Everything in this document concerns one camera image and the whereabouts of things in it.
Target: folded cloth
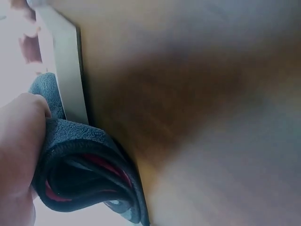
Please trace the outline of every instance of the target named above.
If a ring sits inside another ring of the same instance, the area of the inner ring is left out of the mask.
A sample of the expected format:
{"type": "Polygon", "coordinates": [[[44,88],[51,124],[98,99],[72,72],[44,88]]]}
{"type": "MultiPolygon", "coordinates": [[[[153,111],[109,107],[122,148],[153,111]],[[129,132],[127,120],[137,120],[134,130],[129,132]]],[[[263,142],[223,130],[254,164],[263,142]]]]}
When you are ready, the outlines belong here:
{"type": "Polygon", "coordinates": [[[139,174],[121,145],[101,129],[64,120],[54,74],[37,77],[29,92],[42,95],[52,113],[32,181],[44,204],[69,212],[104,202],[132,223],[149,226],[139,174]]]}

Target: hand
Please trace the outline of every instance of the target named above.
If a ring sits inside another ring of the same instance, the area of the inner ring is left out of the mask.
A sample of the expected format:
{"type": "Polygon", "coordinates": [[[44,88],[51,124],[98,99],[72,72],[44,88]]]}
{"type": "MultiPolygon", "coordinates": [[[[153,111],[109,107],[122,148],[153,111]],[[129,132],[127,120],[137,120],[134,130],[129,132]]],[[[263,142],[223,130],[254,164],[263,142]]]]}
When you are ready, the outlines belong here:
{"type": "Polygon", "coordinates": [[[0,108],[0,225],[34,221],[31,181],[51,112],[39,95],[21,94],[0,108]]]}

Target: wooden panel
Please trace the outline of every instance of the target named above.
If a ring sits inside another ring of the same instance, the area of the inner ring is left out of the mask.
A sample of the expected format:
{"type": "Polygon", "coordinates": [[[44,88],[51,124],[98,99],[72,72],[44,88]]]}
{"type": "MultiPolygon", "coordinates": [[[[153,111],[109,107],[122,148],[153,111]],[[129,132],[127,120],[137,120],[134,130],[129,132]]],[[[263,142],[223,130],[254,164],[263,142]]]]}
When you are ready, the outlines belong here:
{"type": "Polygon", "coordinates": [[[301,222],[298,0],[52,0],[158,226],[301,222]]]}

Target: black fabric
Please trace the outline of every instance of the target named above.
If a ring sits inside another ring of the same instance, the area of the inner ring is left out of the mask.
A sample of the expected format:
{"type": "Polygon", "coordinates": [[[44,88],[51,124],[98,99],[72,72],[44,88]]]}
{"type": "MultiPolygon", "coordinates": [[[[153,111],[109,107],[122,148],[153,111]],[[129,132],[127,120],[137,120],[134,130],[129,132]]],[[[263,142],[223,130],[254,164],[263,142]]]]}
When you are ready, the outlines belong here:
{"type": "Polygon", "coordinates": [[[64,120],[53,74],[38,77],[30,92],[44,96],[56,117],[47,119],[32,181],[44,204],[70,212],[104,202],[129,221],[149,226],[139,174],[122,146],[101,129],[64,120]]]}

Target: wood grain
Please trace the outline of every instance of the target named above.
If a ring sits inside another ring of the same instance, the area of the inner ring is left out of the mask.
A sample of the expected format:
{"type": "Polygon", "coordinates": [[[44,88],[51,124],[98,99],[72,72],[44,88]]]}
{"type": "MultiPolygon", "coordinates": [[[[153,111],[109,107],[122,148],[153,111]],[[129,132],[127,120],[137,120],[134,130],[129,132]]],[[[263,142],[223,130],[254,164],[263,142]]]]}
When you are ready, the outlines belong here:
{"type": "Polygon", "coordinates": [[[298,0],[52,0],[158,226],[301,222],[298,0]]]}

